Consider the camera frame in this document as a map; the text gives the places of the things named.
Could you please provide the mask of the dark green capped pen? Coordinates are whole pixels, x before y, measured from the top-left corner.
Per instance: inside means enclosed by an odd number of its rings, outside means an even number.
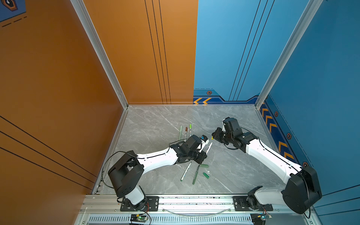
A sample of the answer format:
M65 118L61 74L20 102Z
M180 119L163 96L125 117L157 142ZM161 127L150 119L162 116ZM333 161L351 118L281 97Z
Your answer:
M208 168L209 165L207 165L207 164L199 164L199 165L198 165L198 167L197 167L197 169L196 169L196 171L195 171L195 175L194 175L194 178L193 178L193 181L192 181L192 185L195 185L195 182L196 182L196 180L197 180L197 176L198 176L198 173L199 173L199 169L200 169L201 167L203 167L203 168Z

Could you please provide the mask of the white pen brown end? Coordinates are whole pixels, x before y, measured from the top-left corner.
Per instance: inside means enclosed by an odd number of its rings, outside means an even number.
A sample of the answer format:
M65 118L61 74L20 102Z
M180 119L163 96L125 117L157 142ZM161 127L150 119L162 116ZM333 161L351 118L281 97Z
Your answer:
M184 140L187 140L188 137L188 127L185 127Z

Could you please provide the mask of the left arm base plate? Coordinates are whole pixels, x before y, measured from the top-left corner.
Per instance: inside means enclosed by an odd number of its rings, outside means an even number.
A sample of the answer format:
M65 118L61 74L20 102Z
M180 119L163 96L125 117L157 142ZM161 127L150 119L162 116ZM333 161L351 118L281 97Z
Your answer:
M145 197L140 203L134 205L127 198L121 202L121 212L157 212L159 206L158 196Z

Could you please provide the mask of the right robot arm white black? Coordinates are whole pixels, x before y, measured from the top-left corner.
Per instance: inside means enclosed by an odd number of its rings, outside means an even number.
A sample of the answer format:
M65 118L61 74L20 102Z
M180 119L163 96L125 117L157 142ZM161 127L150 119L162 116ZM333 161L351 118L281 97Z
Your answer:
M235 118L227 117L223 126L212 133L212 138L226 147L254 157L272 170L285 188L269 189L257 186L247 194L247 204L257 211L268 204L286 205L293 212L304 214L322 198L317 172L311 166L301 166L281 156L265 145L252 132L243 132Z

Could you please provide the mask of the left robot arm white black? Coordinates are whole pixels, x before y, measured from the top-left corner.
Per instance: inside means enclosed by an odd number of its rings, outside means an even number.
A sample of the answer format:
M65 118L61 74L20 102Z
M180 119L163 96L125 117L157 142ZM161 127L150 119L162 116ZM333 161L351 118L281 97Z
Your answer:
M207 158L204 147L209 143L207 136L192 135L169 143L161 151L136 154L134 151L124 155L108 170L107 174L118 198L128 200L136 210L143 210L147 205L147 196L138 185L146 173L161 167L173 166L194 161L202 164Z

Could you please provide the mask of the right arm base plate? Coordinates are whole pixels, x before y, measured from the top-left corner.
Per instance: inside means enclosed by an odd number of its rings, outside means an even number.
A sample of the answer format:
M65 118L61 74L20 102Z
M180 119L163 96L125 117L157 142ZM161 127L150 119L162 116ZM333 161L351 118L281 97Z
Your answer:
M232 197L234 208L237 212L260 212L273 211L271 204L260 204L254 197L251 196L234 196Z

